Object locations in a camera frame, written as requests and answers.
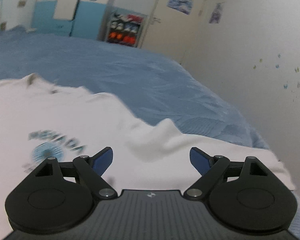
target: blue logo on shirt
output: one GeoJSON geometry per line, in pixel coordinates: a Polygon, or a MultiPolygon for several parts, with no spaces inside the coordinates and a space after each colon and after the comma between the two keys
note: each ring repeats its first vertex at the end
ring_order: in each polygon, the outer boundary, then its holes
{"type": "Polygon", "coordinates": [[[56,157],[59,162],[62,161],[64,157],[62,148],[55,142],[45,142],[32,152],[32,159],[36,163],[41,163],[48,157],[56,157]]]}

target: white door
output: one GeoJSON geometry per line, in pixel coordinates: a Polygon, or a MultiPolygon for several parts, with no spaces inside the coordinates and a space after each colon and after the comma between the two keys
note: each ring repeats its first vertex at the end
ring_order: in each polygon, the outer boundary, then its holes
{"type": "Polygon", "coordinates": [[[194,39],[204,1],[158,0],[141,48],[181,63],[194,39]]]}

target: door handle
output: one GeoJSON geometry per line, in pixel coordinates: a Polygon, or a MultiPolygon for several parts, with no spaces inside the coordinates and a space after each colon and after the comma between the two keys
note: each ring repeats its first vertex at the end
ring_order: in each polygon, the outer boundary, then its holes
{"type": "Polygon", "coordinates": [[[151,23],[151,24],[154,24],[154,22],[161,23],[161,19],[159,19],[159,18],[157,18],[157,17],[153,17],[152,23],[151,23]]]}

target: white t-shirt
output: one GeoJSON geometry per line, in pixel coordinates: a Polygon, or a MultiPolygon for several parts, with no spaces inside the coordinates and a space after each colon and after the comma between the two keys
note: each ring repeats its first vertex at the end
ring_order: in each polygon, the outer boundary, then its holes
{"type": "Polygon", "coordinates": [[[122,189],[183,192],[200,178],[189,160],[191,147],[231,161],[256,156],[295,189],[284,165],[268,150],[182,134],[170,119],[150,126],[113,94],[54,86],[32,74],[0,81],[0,239],[11,232],[5,199],[34,167],[51,155],[67,162],[107,146],[114,158],[102,177],[118,194],[122,189]]]}

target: bed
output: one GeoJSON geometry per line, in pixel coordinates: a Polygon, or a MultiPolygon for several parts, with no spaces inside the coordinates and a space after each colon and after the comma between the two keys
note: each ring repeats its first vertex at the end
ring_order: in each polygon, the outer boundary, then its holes
{"type": "MultiPolygon", "coordinates": [[[[268,145],[240,112],[178,63],[140,49],[53,34],[0,32],[0,80],[38,73],[61,86],[117,95],[150,125],[173,120],[182,133],[246,147],[268,145]]],[[[300,238],[300,200],[290,231],[300,238]]]]}

